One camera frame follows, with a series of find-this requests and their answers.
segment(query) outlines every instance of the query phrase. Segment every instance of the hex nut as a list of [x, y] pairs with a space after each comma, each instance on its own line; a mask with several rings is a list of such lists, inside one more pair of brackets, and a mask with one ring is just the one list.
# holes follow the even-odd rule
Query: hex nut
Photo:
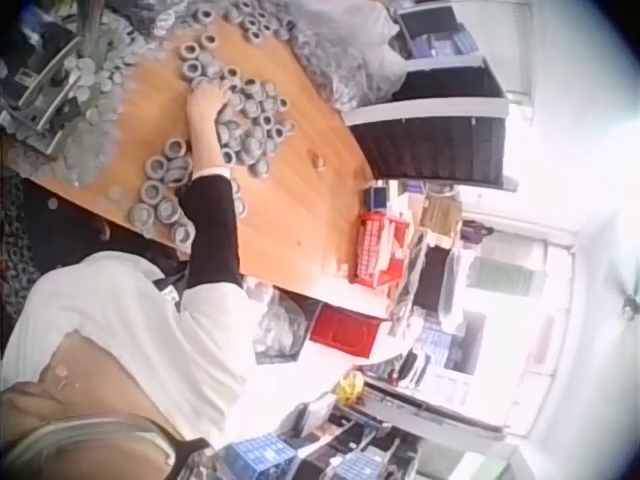
[[191, 155], [184, 155], [170, 160], [167, 165], [167, 171], [169, 170], [186, 170], [189, 174], [193, 170], [193, 158], [191, 158]]
[[218, 141], [221, 145], [225, 145], [229, 141], [229, 129], [224, 123], [218, 122], [216, 124], [216, 132], [218, 134]]
[[252, 13], [253, 5], [248, 0], [240, 0], [240, 2], [238, 2], [238, 9], [244, 13]]
[[247, 215], [247, 205], [241, 197], [233, 199], [233, 206], [236, 210], [236, 218], [244, 218]]
[[243, 18], [244, 15], [242, 14], [242, 12], [233, 5], [227, 6], [224, 11], [224, 19], [231, 25], [240, 25], [240, 22], [242, 22]]
[[156, 206], [156, 217], [165, 225], [177, 222], [181, 214], [180, 205], [175, 198], [163, 198]]
[[197, 43], [187, 42], [180, 45], [180, 50], [178, 55], [182, 61], [194, 60], [198, 58], [200, 54], [200, 47], [198, 47]]
[[222, 147], [220, 149], [220, 154], [222, 155], [222, 161], [225, 165], [232, 167], [236, 164], [236, 152], [234, 152], [231, 148]]
[[240, 184], [238, 183], [238, 181], [235, 178], [231, 179], [231, 191], [233, 192], [233, 197], [239, 197], [241, 190], [240, 190]]
[[196, 10], [195, 20], [200, 25], [208, 25], [213, 21], [213, 19], [213, 10], [211, 10], [209, 7], [201, 6]]
[[245, 100], [243, 112], [247, 118], [257, 118], [260, 116], [262, 110], [260, 104], [252, 98]]
[[276, 84], [270, 80], [263, 82], [262, 86], [264, 87], [265, 93], [270, 97], [275, 97], [278, 92], [276, 90]]
[[140, 188], [140, 199], [147, 205], [157, 205], [165, 196], [165, 188], [157, 180], [147, 180]]
[[229, 106], [233, 109], [234, 112], [239, 112], [244, 108], [246, 101], [242, 95], [239, 93], [232, 93], [229, 97]]
[[247, 40], [247, 42], [249, 42], [252, 45], [258, 45], [259, 43], [262, 42], [262, 40], [264, 40], [264, 37], [259, 30], [252, 28], [250, 30], [247, 30], [247, 33], [245, 34], [245, 39]]
[[189, 171], [183, 168], [172, 168], [167, 170], [162, 181], [167, 187], [178, 188], [186, 185], [189, 181]]
[[213, 50], [218, 46], [218, 37], [207, 32], [200, 36], [200, 46], [206, 50]]
[[263, 113], [258, 117], [258, 125], [264, 128], [267, 132], [273, 128], [275, 123], [276, 121], [270, 113]]
[[266, 97], [260, 102], [260, 108], [264, 113], [275, 113], [278, 110], [278, 102], [273, 97]]
[[258, 161], [260, 157], [257, 155], [251, 155], [247, 152], [245, 152], [244, 150], [240, 150], [237, 154], [236, 154], [236, 164], [237, 165], [242, 165], [244, 167], [248, 167], [249, 165], [253, 165], [254, 163], [256, 163]]
[[148, 159], [144, 164], [144, 172], [147, 178], [151, 180], [162, 180], [167, 171], [167, 159], [161, 155], [155, 155]]
[[285, 137], [284, 127], [282, 127], [282, 125], [274, 125], [274, 127], [269, 130], [268, 135], [271, 139], [275, 140], [276, 143], [280, 143]]
[[207, 77], [196, 77], [191, 81], [191, 90], [196, 91], [200, 85], [204, 85], [205, 83], [209, 83]]
[[164, 155], [169, 160], [184, 157], [187, 153], [187, 142], [182, 138], [172, 138], [164, 146]]
[[195, 228], [191, 222], [178, 222], [171, 227], [169, 237], [179, 249], [187, 249], [195, 236]]
[[282, 95], [278, 96], [278, 111], [286, 112], [287, 110], [289, 110], [289, 99]]
[[136, 203], [129, 209], [129, 223], [137, 230], [145, 230], [153, 225], [155, 213], [146, 203]]
[[246, 135], [255, 138], [261, 142], [264, 142], [267, 139], [267, 132], [260, 125], [252, 125], [247, 129]]
[[197, 60], [189, 60], [182, 64], [182, 78], [192, 82], [202, 76], [202, 64]]
[[253, 165], [249, 165], [249, 167], [247, 168], [249, 169], [251, 175], [256, 178], [266, 178], [269, 176], [269, 173], [271, 173], [271, 166], [269, 165], [269, 162], [264, 158], [258, 159], [258, 161], [256, 161]]

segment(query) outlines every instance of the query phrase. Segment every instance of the wooden table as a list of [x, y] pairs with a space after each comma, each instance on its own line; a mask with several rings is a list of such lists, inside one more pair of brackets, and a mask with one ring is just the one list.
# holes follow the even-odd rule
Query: wooden table
[[[243, 273], [338, 306], [384, 316], [386, 295], [347, 280], [355, 259], [360, 191], [372, 178], [360, 148], [340, 116], [316, 94], [288, 48], [269, 39], [257, 49], [242, 39], [239, 29], [221, 21], [216, 33], [221, 40], [217, 56], [236, 65], [243, 76], [274, 81], [290, 99], [288, 118], [297, 126], [296, 135], [278, 150], [268, 179], [254, 179], [244, 168], [233, 171], [248, 210], [239, 222]], [[138, 66], [136, 87], [118, 119], [122, 141], [117, 158], [95, 183], [76, 188], [54, 179], [34, 180], [129, 227], [127, 211], [137, 201], [144, 181], [144, 161], [161, 153], [169, 138], [188, 135], [188, 88], [179, 78], [177, 57], [168, 57]], [[325, 159], [324, 171], [313, 168], [313, 153]], [[107, 200], [107, 191], [114, 185], [126, 193], [118, 205]], [[165, 230], [160, 240], [170, 244]]]

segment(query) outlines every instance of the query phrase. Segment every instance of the plastic bag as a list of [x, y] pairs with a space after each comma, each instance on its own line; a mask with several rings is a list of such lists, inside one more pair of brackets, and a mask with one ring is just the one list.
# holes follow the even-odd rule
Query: plastic bag
[[397, 31], [369, 0], [291, 0], [291, 46], [324, 101], [341, 111], [385, 101], [400, 88], [405, 60], [389, 47]]
[[253, 340], [258, 363], [295, 361], [308, 332], [300, 307], [271, 285], [255, 279], [245, 280], [245, 291], [260, 316]]

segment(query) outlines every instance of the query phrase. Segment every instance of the yellow object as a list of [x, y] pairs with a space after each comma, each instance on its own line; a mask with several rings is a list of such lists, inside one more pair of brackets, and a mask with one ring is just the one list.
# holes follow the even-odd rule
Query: yellow object
[[352, 370], [347, 373], [340, 383], [336, 385], [333, 393], [336, 394], [338, 405], [348, 407], [353, 405], [364, 390], [364, 375], [362, 372]]

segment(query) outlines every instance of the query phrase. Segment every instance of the blue plastic crate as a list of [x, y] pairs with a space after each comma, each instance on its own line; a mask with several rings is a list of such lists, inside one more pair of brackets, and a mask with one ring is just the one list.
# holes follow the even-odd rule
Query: blue plastic crate
[[335, 471], [340, 480], [378, 480], [384, 470], [380, 460], [369, 457], [362, 452], [350, 454]]
[[225, 467], [237, 480], [284, 479], [296, 451], [272, 433], [226, 446], [220, 452]]

